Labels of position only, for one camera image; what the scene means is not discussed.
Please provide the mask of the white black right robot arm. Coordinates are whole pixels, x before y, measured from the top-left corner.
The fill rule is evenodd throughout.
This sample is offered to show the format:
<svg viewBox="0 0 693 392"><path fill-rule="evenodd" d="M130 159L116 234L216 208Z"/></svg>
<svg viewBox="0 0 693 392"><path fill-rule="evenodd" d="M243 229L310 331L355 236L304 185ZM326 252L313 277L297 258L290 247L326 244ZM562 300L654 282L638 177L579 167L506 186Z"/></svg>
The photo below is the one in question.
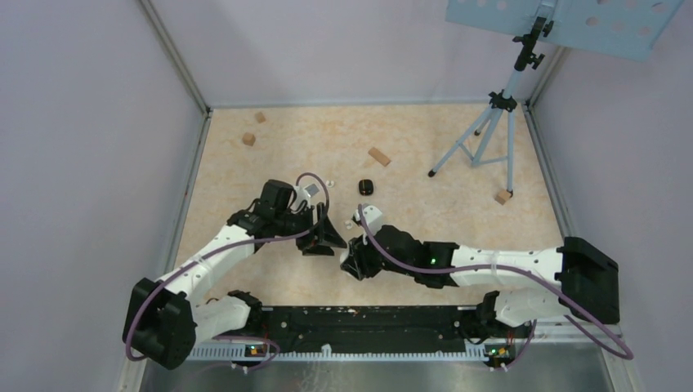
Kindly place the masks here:
<svg viewBox="0 0 693 392"><path fill-rule="evenodd" d="M562 315L606 325L620 321L619 266L580 237L566 237L559 247L543 250L491 251L419 241L384 225L373 238L353 238L340 267L358 280L388 270L429 288L495 285L498 293L479 314L481 330L489 336Z"/></svg>

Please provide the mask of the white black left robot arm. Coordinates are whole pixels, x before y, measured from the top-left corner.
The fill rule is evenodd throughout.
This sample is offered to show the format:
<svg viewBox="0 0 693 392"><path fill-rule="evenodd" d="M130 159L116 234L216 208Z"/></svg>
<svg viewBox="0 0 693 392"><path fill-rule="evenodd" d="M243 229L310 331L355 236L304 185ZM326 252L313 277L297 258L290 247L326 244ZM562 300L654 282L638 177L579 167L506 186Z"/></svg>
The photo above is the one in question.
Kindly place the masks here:
<svg viewBox="0 0 693 392"><path fill-rule="evenodd" d="M260 196L232 214L186 262L157 279L137 282L123 326L127 359L150 359L172 370L197 344L223 332L257 335L262 327L259 300L244 292L232 292L209 304L202 299L265 244L294 241L304 256L332 256L347 248L329 220L329 202L313 205L311 198L299 184L268 180Z"/></svg>

